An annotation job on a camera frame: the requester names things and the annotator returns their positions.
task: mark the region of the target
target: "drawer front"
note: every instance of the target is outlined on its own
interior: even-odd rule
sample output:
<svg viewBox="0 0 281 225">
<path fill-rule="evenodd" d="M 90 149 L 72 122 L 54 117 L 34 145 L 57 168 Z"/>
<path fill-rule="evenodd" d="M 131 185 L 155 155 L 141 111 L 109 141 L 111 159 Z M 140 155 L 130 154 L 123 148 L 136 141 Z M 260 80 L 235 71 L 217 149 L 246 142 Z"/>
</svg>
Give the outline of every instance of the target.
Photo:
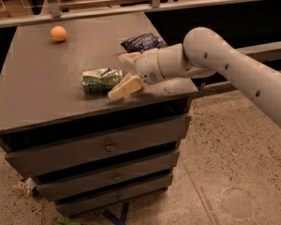
<svg viewBox="0 0 281 225">
<path fill-rule="evenodd" d="M 6 154 L 7 162 L 23 177 L 58 171 L 83 163 L 126 154 L 183 139 L 189 117 L 175 116 L 75 142 L 59 142 Z"/>
<path fill-rule="evenodd" d="M 57 201 L 86 191 L 118 184 L 133 178 L 170 169 L 177 164 L 179 150 L 133 160 L 106 171 L 80 174 L 60 181 L 37 186 L 37 191 L 48 201 Z"/>
<path fill-rule="evenodd" d="M 145 183 L 124 189 L 118 189 L 114 192 L 96 196 L 91 199 L 58 204 L 56 207 L 58 212 L 60 212 L 63 216 L 70 217 L 102 206 L 131 199 L 161 188 L 166 188 L 171 184 L 171 180 L 172 174 L 168 174 Z"/>
</svg>

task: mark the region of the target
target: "green can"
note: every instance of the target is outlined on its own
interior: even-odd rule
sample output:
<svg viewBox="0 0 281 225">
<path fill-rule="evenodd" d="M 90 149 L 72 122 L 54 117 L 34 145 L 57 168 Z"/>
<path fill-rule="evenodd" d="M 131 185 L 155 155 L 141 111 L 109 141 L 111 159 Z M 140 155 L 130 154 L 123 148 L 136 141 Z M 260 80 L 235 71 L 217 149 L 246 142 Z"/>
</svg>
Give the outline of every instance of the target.
<svg viewBox="0 0 281 225">
<path fill-rule="evenodd" d="M 111 90 L 123 79 L 123 71 L 107 67 L 86 70 L 81 74 L 81 86 L 86 93 L 102 93 Z"/>
</svg>

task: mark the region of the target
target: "small orange ball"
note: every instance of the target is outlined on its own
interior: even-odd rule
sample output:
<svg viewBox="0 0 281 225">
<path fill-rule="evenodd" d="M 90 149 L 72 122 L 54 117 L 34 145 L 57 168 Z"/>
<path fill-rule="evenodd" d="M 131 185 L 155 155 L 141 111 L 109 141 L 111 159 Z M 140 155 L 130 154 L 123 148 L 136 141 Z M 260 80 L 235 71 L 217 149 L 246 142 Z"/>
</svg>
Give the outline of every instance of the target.
<svg viewBox="0 0 281 225">
<path fill-rule="evenodd" d="M 51 30 L 51 37 L 54 41 L 64 41 L 67 39 L 67 31 L 62 26 L 55 26 Z"/>
</svg>

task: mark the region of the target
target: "speckled floor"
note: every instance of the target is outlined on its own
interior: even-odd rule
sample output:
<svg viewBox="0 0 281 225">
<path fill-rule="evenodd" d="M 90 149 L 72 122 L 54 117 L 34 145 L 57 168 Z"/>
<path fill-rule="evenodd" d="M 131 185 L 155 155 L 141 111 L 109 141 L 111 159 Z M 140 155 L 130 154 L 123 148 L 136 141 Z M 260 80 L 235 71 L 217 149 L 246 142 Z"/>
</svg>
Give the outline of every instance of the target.
<svg viewBox="0 0 281 225">
<path fill-rule="evenodd" d="M 281 130 L 238 91 L 198 98 L 190 112 L 172 185 L 131 201 L 126 224 L 281 225 Z M 0 148 L 0 225 L 61 217 L 54 204 L 11 188 L 19 179 Z M 125 224 L 121 211 L 116 204 L 71 220 Z"/>
</svg>

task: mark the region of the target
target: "workbench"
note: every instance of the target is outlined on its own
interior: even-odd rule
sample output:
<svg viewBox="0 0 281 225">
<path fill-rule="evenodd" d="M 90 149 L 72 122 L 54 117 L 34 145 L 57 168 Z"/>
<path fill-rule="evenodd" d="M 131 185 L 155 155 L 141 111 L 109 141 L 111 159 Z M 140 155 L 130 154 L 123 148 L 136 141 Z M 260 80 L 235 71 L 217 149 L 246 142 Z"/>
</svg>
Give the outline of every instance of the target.
<svg viewBox="0 0 281 225">
<path fill-rule="evenodd" d="M 73 216 L 167 188 L 187 133 L 190 79 L 146 85 L 117 100 L 86 94 L 84 70 L 120 68 L 120 42 L 159 34 L 143 13 L 18 27 L 0 76 L 0 146 L 37 191 Z"/>
</svg>

